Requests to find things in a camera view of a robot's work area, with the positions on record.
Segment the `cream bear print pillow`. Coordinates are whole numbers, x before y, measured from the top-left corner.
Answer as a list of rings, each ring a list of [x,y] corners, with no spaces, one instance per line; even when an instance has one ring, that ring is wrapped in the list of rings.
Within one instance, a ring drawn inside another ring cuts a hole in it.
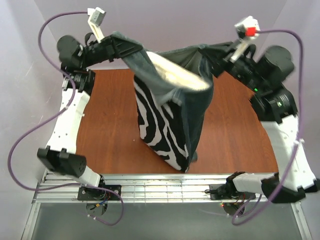
[[[204,91],[210,88],[210,84],[197,74],[167,60],[157,53],[147,51],[149,59],[157,73],[168,83],[175,87],[193,91]]]

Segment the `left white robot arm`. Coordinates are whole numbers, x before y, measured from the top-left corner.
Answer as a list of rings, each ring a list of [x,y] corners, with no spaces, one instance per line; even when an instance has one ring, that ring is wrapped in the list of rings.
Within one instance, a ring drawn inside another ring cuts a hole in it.
[[[88,67],[122,59],[143,47],[115,35],[87,42],[86,45],[65,35],[58,40],[56,47],[61,61],[60,69],[71,76],[75,87],[69,79],[63,80],[60,105],[63,113],[57,117],[46,147],[38,149],[37,157],[48,170],[82,185],[97,187],[101,182],[101,175],[87,166],[85,156],[76,154],[80,123],[95,84],[95,73]]]

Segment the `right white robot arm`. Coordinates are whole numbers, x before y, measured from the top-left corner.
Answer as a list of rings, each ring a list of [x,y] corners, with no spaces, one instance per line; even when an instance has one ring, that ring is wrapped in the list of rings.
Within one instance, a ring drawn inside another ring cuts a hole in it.
[[[262,194],[275,204],[295,203],[308,193],[318,192],[320,180],[307,161],[299,133],[298,108],[292,93],[283,82],[295,66],[291,53],[284,47],[268,47],[258,61],[253,59],[256,47],[249,45],[237,60],[235,43],[209,45],[200,50],[219,77],[226,72],[253,91],[249,102],[266,131],[278,171],[255,174],[238,171],[225,184],[208,193],[221,199],[244,193]]]

